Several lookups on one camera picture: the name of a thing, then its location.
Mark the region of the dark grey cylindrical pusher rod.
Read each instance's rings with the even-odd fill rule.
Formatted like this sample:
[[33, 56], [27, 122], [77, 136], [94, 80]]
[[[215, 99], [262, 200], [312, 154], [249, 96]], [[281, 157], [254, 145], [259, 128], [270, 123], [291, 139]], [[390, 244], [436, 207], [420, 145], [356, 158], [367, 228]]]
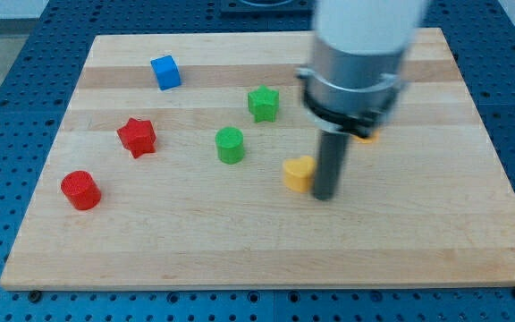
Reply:
[[336, 193], [349, 141], [349, 134], [321, 132], [312, 190], [316, 199], [329, 200]]

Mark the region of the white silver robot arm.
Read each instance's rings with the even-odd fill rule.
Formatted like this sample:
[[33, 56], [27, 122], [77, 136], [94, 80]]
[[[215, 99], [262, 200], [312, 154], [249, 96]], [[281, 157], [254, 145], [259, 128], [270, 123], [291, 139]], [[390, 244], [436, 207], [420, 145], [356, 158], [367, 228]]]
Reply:
[[312, 194], [337, 190], [351, 136], [369, 138], [386, 122], [405, 82], [401, 65], [429, 0], [321, 0], [314, 6], [313, 42], [303, 105], [320, 129]]

